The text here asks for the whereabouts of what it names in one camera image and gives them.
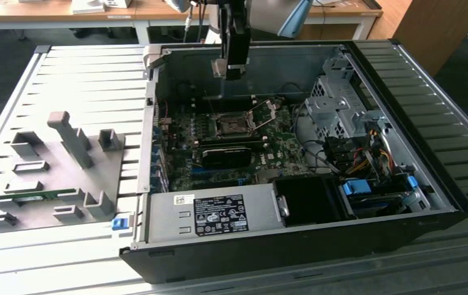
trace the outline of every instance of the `barcode label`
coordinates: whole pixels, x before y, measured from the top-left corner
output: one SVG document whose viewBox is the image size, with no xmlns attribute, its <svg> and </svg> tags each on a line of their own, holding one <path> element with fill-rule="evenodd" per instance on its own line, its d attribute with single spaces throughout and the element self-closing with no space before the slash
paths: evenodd
<svg viewBox="0 0 468 295">
<path fill-rule="evenodd" d="M 174 204 L 175 205 L 188 205 L 194 204 L 195 195 L 175 195 Z"/>
</svg>

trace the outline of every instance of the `table leg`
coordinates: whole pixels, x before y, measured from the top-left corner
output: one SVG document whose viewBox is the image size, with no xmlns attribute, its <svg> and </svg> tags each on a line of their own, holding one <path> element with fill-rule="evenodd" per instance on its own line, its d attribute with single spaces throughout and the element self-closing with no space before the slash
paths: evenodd
<svg viewBox="0 0 468 295">
<path fill-rule="evenodd" d="M 359 23 L 354 40 L 366 40 L 368 38 L 368 34 L 371 33 L 374 22 L 376 20 L 376 16 L 374 17 L 363 17 L 362 22 Z"/>
<path fill-rule="evenodd" d="M 150 22 L 135 22 L 135 29 L 138 30 L 139 44 L 150 45 L 150 34 L 148 34 Z"/>
</svg>

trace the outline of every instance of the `motherboard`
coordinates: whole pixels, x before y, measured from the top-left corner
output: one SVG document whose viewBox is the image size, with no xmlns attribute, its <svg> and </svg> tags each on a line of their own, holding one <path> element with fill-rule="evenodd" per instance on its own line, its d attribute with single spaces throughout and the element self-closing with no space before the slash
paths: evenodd
<svg viewBox="0 0 468 295">
<path fill-rule="evenodd" d="M 292 131 L 292 106 L 280 97 L 248 103 L 246 111 L 243 103 L 234 108 L 212 102 L 183 105 L 174 118 L 160 119 L 171 191 L 263 184 L 312 173 Z"/>
</svg>

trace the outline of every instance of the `grey plastic bracket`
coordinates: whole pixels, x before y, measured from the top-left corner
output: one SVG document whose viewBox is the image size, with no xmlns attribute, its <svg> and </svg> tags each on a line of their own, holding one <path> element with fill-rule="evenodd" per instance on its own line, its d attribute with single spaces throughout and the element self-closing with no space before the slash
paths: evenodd
<svg viewBox="0 0 468 295">
<path fill-rule="evenodd" d="M 42 191 L 44 185 L 40 181 L 22 181 L 16 183 L 8 183 L 4 193 L 14 194 L 16 192 L 35 192 Z"/>
<path fill-rule="evenodd" d="M 71 202 L 83 201 L 86 193 L 84 193 L 83 189 L 79 188 L 79 189 L 76 189 L 76 192 L 58 194 L 56 196 L 63 202 L 71 203 Z"/>
<path fill-rule="evenodd" d="M 84 146 L 84 148 L 87 149 L 87 151 L 91 150 L 92 145 L 90 144 L 90 140 L 87 135 L 84 134 L 83 128 L 74 128 L 74 131 L 76 132 L 78 138 Z"/>
<path fill-rule="evenodd" d="M 30 161 L 15 163 L 12 171 L 16 174 L 26 174 L 32 172 L 46 172 L 50 169 L 50 164 L 46 161 Z"/>
<path fill-rule="evenodd" d="M 96 200 L 92 194 L 87 192 L 87 196 L 84 197 L 84 207 L 96 218 L 112 214 L 115 209 L 115 205 L 104 191 L 102 191 L 99 195 L 99 200 Z"/>
<path fill-rule="evenodd" d="M 8 212 L 0 211 L 0 227 L 14 226 L 18 223 L 18 218 Z"/>
<path fill-rule="evenodd" d="M 83 139 L 79 139 L 78 137 L 79 130 L 76 132 L 70 125 L 70 113 L 52 112 L 48 118 L 48 126 L 59 132 L 60 137 L 63 138 L 63 144 L 67 146 L 67 149 L 71 152 L 82 168 L 87 169 L 92 167 L 94 161 L 88 155 L 86 143 L 83 143 Z"/>
<path fill-rule="evenodd" d="M 83 211 L 80 211 L 78 205 L 58 206 L 54 208 L 54 216 L 60 221 L 75 221 L 84 217 Z"/>
<path fill-rule="evenodd" d="M 38 157 L 39 154 L 34 149 L 34 146 L 43 144 L 38 134 L 35 132 L 18 132 L 12 140 L 12 148 L 22 158 Z"/>
<path fill-rule="evenodd" d="M 99 143 L 106 152 L 123 149 L 123 143 L 120 142 L 118 133 L 114 129 L 103 129 L 99 132 Z"/>
<path fill-rule="evenodd" d="M 18 201 L 15 201 L 15 199 L 0 200 L 0 210 L 10 211 L 10 209 L 19 208 L 19 207 L 20 207 L 20 204 Z"/>
</svg>

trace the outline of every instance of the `white sticker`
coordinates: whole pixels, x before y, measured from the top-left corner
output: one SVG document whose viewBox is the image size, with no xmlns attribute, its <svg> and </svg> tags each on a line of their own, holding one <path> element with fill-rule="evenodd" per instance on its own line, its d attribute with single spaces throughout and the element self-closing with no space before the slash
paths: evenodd
<svg viewBox="0 0 468 295">
<path fill-rule="evenodd" d="M 132 18 L 131 15 L 108 15 L 108 18 Z"/>
<path fill-rule="evenodd" d="M 188 205 L 194 204 L 195 195 L 175 195 L 174 204 L 175 205 Z"/>
</svg>

